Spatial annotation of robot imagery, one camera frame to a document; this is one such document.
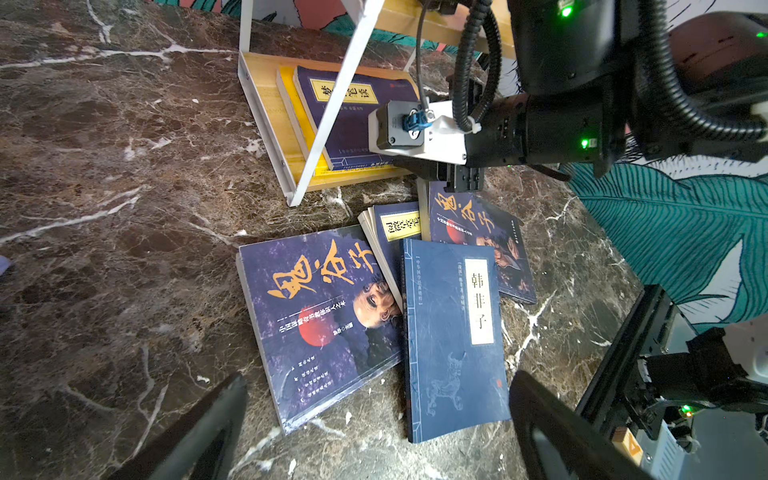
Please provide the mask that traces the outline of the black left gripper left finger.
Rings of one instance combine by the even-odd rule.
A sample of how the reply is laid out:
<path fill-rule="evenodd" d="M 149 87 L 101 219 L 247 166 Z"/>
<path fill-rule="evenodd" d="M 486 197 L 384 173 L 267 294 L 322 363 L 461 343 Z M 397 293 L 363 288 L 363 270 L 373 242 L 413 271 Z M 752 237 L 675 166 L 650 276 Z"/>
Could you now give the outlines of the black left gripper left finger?
<path fill-rule="evenodd" d="M 247 383 L 229 375 L 112 479 L 227 479 L 248 403 Z"/>

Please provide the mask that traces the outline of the dark blue book white label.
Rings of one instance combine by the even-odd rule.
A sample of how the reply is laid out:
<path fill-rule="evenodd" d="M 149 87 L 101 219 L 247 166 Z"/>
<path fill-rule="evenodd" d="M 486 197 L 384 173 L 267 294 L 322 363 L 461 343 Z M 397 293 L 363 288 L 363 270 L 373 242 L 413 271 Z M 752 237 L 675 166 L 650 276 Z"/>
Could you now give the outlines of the dark blue book white label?
<path fill-rule="evenodd" d="M 409 441 L 509 420 L 493 249 L 407 238 L 402 252 Z"/>

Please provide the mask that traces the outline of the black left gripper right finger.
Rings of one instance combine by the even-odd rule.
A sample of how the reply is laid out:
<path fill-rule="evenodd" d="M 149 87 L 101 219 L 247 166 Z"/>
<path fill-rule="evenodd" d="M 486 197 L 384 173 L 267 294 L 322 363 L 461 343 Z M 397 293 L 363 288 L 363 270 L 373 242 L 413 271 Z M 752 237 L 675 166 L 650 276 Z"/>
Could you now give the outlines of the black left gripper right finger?
<path fill-rule="evenodd" d="M 525 371 L 513 377 L 509 408 L 530 479 L 650 477 Z"/>

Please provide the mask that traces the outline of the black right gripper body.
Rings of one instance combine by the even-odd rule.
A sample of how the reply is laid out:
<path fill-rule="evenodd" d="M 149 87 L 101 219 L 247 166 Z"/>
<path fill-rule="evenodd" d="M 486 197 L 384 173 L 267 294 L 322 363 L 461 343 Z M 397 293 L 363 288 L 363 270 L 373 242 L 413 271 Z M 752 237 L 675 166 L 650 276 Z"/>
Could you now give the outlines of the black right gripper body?
<path fill-rule="evenodd" d="M 476 192 L 484 187 L 486 160 L 471 157 L 466 164 L 396 156 L 393 164 L 428 182 L 444 182 L 449 192 Z"/>

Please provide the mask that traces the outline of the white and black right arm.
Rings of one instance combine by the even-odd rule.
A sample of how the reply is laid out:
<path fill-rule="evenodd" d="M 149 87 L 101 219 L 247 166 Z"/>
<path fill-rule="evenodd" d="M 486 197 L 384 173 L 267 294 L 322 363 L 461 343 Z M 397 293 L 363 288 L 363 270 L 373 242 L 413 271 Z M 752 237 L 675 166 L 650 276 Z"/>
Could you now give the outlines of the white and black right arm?
<path fill-rule="evenodd" d="M 369 145 L 452 192 L 489 167 L 560 181 L 560 163 L 596 177 L 633 138 L 648 160 L 767 154 L 767 17 L 715 11 L 671 27 L 663 1 L 511 1 L 518 95 L 498 98 L 502 42 L 488 1 L 472 1 L 447 102 L 389 102 Z"/>

